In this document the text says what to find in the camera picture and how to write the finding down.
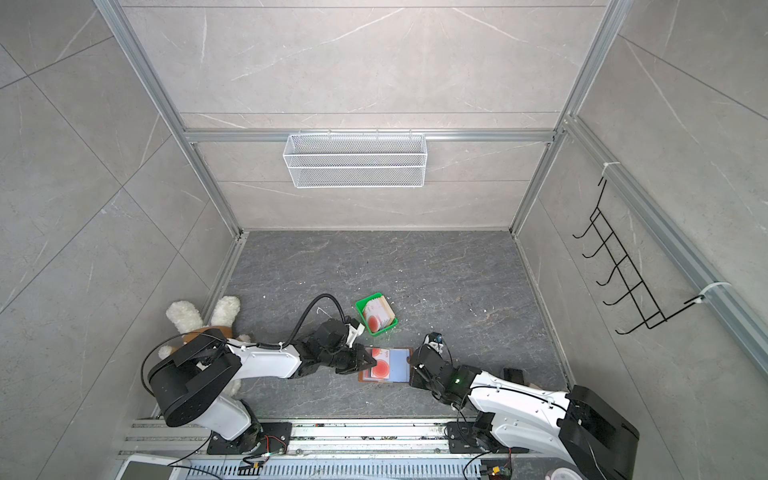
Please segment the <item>brown leather card holder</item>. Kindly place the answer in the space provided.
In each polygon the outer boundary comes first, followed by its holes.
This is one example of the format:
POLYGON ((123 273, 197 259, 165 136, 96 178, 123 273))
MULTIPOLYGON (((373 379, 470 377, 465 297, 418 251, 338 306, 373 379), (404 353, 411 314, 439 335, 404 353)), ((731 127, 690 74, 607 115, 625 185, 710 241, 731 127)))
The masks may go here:
POLYGON ((363 372, 358 374, 358 381, 362 383, 388 383, 388 384, 407 384, 411 377, 411 366, 408 362, 411 355, 410 349, 401 348, 382 348, 389 349, 391 354, 391 375, 388 381, 370 381, 363 378, 363 372))

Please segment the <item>green plastic card tray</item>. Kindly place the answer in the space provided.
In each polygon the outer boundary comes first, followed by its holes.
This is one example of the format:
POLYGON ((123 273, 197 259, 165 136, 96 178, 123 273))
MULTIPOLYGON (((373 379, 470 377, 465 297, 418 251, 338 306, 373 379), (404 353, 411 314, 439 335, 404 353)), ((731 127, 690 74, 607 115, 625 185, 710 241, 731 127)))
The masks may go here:
POLYGON ((383 294, 381 294, 381 293, 376 293, 376 294, 373 294, 373 295, 371 295, 371 296, 369 296, 369 297, 366 297, 366 298, 364 298, 364 299, 361 299, 361 300, 359 300, 359 301, 357 301, 357 302, 355 303, 355 307, 356 307, 356 309, 357 309, 357 311, 358 311, 358 314, 359 314, 359 316, 361 317, 362 323, 363 323, 363 324, 365 325, 365 327, 366 327, 366 331, 367 331, 367 332, 368 332, 370 335, 372 335, 372 336, 378 336, 378 335, 380 335, 380 334, 383 334, 383 333, 385 333, 385 332, 387 332, 387 331, 389 331, 389 330, 393 329, 394 327, 396 327, 396 326, 398 325, 398 319, 396 318, 396 315, 395 315, 395 320, 394 320, 394 322, 392 323, 392 325, 391 325, 390 327, 386 328, 385 330, 383 330, 383 331, 381 331, 381 332, 379 332, 379 333, 377 333, 377 334, 372 334, 372 333, 370 332, 370 330, 368 329, 368 327, 367 327, 367 325, 366 325, 366 322, 365 322, 365 320, 364 320, 364 317, 363 317, 363 308, 364 308, 364 306, 366 305, 366 303, 367 303, 369 300, 371 300, 371 299, 373 299, 373 298, 377 298, 377 297, 380 297, 380 296, 383 296, 383 297, 385 297, 385 296, 384 296, 383 294))

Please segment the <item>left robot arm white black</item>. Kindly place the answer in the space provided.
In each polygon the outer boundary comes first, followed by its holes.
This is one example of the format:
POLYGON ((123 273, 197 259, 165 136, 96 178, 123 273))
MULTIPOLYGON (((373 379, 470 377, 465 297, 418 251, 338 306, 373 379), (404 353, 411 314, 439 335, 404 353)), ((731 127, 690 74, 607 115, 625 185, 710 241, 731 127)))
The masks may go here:
POLYGON ((244 402, 225 392, 229 383, 301 378, 321 366, 339 375, 368 370, 377 360, 356 342, 363 330, 349 317, 328 319, 310 335, 268 346, 229 339, 211 327, 152 367, 148 385, 167 426, 193 423, 224 440, 237 441, 256 431, 258 422, 244 402))

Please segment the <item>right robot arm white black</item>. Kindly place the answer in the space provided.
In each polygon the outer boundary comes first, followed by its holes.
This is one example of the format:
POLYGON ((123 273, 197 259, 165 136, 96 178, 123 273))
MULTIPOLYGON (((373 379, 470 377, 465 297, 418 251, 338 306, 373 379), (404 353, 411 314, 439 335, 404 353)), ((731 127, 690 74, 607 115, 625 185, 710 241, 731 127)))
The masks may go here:
POLYGON ((470 435, 487 451, 522 448, 573 464, 587 479, 631 479, 640 434, 591 389, 545 391, 479 368, 454 366, 429 344, 409 357, 411 384, 478 415, 470 435))

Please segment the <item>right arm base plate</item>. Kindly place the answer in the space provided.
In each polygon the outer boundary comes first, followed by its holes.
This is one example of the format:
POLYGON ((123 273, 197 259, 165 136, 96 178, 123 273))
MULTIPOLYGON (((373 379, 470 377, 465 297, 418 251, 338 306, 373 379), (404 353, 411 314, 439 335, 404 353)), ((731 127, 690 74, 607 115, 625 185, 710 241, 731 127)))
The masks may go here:
POLYGON ((449 452, 452 454, 476 454, 481 452, 526 454, 523 447, 505 447, 489 432, 481 431, 472 422, 448 422, 445 426, 449 452))

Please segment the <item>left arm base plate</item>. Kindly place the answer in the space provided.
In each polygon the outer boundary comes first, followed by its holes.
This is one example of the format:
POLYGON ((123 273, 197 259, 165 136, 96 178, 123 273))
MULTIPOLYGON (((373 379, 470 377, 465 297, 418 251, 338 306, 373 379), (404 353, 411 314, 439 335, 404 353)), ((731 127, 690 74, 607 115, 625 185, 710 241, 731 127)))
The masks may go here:
POLYGON ((285 453, 290 443, 291 422, 267 422, 247 429, 235 440, 225 440, 213 432, 208 442, 208 455, 263 455, 285 453))

